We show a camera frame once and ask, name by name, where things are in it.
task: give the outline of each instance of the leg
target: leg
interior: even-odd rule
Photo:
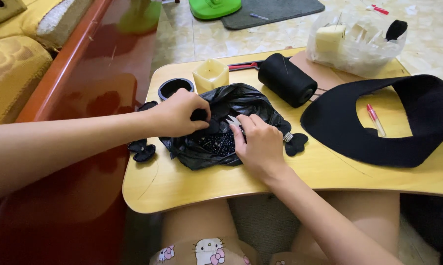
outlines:
[[[400,194],[377,191],[318,192],[361,231],[395,256],[398,255]],[[292,243],[292,252],[326,259],[323,251],[303,226]]]
[[[238,238],[225,199],[211,200],[164,214],[162,245],[216,237]]]

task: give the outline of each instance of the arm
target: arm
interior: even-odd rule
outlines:
[[[248,144],[239,128],[231,126],[236,154],[251,175],[259,177],[310,230],[332,263],[402,264],[324,201],[285,163],[282,133],[277,128],[256,115],[237,118],[243,125]]]
[[[208,102],[180,89],[142,112],[62,121],[0,125],[0,197],[110,148],[155,136],[178,137],[208,127],[190,121]]]

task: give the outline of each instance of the lap desk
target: lap desk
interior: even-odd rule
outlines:
[[[304,48],[277,51],[293,56]],[[275,52],[219,59],[224,64],[262,60]],[[152,79],[147,101],[160,102],[157,90],[172,78],[193,81],[192,70],[201,62],[166,65],[158,69]],[[357,76],[335,73],[344,82],[357,81]],[[377,78],[407,76],[409,73],[395,59]],[[292,133],[307,132],[300,125],[300,117],[309,102],[292,108],[257,79],[255,69],[230,72],[230,83],[243,82],[257,88],[267,96],[273,107],[292,125]],[[399,97],[392,88],[379,90],[361,97],[357,115],[364,127],[374,128],[366,105],[377,112],[387,137],[411,136],[411,130]],[[289,166],[315,190],[396,190],[408,193],[443,195],[443,142],[425,162],[415,168],[374,166],[347,158],[325,147],[309,136],[305,151],[294,157],[284,154]],[[191,171],[178,159],[171,160],[169,152],[158,138],[149,138],[156,145],[155,157],[147,163],[130,159],[125,173],[122,192],[128,206],[139,213],[153,213],[213,198],[234,197],[268,192],[266,186],[250,177],[243,166],[213,166]]]

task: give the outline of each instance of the human hand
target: human hand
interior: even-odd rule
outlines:
[[[190,116],[196,109],[207,112],[207,121],[191,121]],[[197,130],[208,128],[210,106],[198,94],[180,88],[169,99],[147,110],[153,119],[155,136],[180,137]]]
[[[235,151],[252,176],[266,183],[288,168],[284,160],[282,132],[256,114],[236,118],[243,126],[246,142],[239,127],[230,125],[235,136]]]

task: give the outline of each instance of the hello kitty shorts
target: hello kitty shorts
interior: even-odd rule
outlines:
[[[262,265],[257,251],[237,238],[206,238],[168,246],[156,253],[150,265]],[[270,265],[327,265],[324,260],[294,252],[272,256]]]

